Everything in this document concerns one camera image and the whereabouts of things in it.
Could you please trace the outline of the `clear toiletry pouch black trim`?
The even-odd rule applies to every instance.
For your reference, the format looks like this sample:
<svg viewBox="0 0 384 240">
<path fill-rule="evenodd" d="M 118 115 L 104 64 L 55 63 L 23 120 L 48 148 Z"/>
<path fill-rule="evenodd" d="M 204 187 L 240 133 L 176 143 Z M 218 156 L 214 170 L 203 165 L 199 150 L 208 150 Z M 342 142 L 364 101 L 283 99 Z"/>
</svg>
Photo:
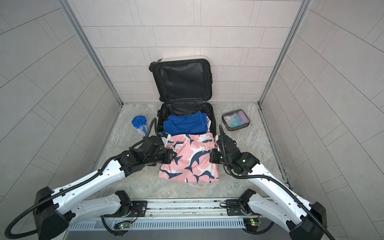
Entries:
<svg viewBox="0 0 384 240">
<path fill-rule="evenodd" d="M 242 110 L 234 110 L 222 115 L 222 121 L 228 131 L 236 131 L 246 128 L 250 125 L 250 119 L 247 114 Z"/>
</svg>

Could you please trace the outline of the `pink shark print garment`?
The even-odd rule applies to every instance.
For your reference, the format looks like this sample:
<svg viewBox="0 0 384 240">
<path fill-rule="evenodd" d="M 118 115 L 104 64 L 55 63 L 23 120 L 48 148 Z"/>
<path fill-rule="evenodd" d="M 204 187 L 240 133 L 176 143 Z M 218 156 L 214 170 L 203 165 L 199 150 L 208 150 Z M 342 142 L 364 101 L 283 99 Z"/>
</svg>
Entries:
<svg viewBox="0 0 384 240">
<path fill-rule="evenodd" d="M 160 166 L 159 178 L 179 183 L 214 183 L 219 181 L 216 164 L 210 162 L 217 149 L 214 135 L 169 135 L 162 138 L 165 147 L 177 155 L 170 164 Z"/>
</svg>

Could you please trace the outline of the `blue t-shirt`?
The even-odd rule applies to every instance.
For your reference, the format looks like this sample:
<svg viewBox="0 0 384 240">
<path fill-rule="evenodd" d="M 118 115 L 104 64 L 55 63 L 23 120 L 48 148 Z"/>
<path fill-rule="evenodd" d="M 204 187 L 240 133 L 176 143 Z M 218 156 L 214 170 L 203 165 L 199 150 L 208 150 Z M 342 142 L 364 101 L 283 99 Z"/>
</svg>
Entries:
<svg viewBox="0 0 384 240">
<path fill-rule="evenodd" d="M 207 133 L 207 116 L 201 111 L 184 116 L 170 115 L 163 122 L 163 129 L 172 136 L 205 134 Z"/>
</svg>

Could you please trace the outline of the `red white striped shirt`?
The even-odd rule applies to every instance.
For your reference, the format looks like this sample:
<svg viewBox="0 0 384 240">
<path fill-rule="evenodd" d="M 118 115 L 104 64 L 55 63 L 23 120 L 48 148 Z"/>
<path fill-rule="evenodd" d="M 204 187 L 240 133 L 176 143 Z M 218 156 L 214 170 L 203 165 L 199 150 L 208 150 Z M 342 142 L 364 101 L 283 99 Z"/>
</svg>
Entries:
<svg viewBox="0 0 384 240">
<path fill-rule="evenodd" d="M 207 116 L 207 133 L 209 133 L 211 130 L 211 124 L 212 124 L 212 121 L 211 119 Z"/>
</svg>

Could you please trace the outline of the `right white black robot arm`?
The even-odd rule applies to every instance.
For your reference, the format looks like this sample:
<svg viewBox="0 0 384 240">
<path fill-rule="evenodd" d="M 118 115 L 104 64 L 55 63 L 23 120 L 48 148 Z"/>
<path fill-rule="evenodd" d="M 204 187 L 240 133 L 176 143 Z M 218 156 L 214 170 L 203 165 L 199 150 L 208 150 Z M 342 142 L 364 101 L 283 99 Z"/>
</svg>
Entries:
<svg viewBox="0 0 384 240">
<path fill-rule="evenodd" d="M 279 181 L 249 152 L 241 152 L 237 144 L 219 127 L 218 163 L 230 176 L 238 180 L 249 180 L 265 192 L 271 200 L 265 200 L 253 190 L 246 190 L 240 207 L 247 215 L 262 215 L 286 230 L 293 240 L 320 240 L 334 237 L 327 227 L 327 211 L 320 203 L 311 203 Z"/>
</svg>

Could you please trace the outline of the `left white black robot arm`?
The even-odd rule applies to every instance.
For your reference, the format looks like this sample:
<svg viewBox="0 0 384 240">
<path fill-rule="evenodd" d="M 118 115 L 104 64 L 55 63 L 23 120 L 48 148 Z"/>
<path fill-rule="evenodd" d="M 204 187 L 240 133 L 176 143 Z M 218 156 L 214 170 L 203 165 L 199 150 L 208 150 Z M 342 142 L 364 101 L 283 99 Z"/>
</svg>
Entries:
<svg viewBox="0 0 384 240">
<path fill-rule="evenodd" d="M 98 190 L 120 181 L 146 166 L 170 164 L 176 157 L 167 149 L 162 137 L 156 133 L 146 135 L 128 150 L 111 157 L 102 167 L 87 176 L 54 190 L 45 187 L 36 194 L 35 204 L 23 211 L 5 229 L 5 238 L 20 239 L 38 235 L 40 240 L 51 240 L 63 233 L 80 216 L 93 214 L 82 206 L 82 201 Z M 33 214 L 36 229 L 14 234 L 13 227 L 24 217 Z"/>
</svg>

